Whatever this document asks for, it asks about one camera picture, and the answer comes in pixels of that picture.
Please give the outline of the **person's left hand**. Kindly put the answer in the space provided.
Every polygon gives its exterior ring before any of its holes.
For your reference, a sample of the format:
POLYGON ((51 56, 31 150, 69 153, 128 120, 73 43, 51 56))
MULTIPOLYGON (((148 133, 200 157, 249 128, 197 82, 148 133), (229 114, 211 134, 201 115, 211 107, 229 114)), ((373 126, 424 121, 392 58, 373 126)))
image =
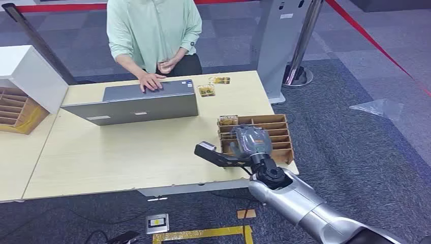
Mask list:
POLYGON ((178 61, 175 58, 157 63, 157 69, 162 74, 169 74, 173 71, 178 61))

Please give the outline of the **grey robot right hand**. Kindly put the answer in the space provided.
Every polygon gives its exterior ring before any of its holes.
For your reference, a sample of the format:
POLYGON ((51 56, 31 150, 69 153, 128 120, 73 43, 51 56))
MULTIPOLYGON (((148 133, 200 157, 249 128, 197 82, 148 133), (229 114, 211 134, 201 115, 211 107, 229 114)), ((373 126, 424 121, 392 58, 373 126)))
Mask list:
POLYGON ((230 142, 232 152, 240 158, 248 158, 254 154, 272 153, 273 147, 269 133, 260 127, 241 125, 235 126, 231 133, 236 136, 230 142))

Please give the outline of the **person's right hand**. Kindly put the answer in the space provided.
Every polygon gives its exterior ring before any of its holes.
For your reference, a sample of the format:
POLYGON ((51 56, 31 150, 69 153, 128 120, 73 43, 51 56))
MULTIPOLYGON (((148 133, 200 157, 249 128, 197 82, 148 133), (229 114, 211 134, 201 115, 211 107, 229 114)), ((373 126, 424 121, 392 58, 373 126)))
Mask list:
POLYGON ((143 71, 141 74, 137 76, 137 78, 139 80, 141 91, 145 93, 147 89, 151 91, 162 89, 163 86, 160 80, 165 79, 166 76, 155 74, 155 73, 147 73, 143 71))

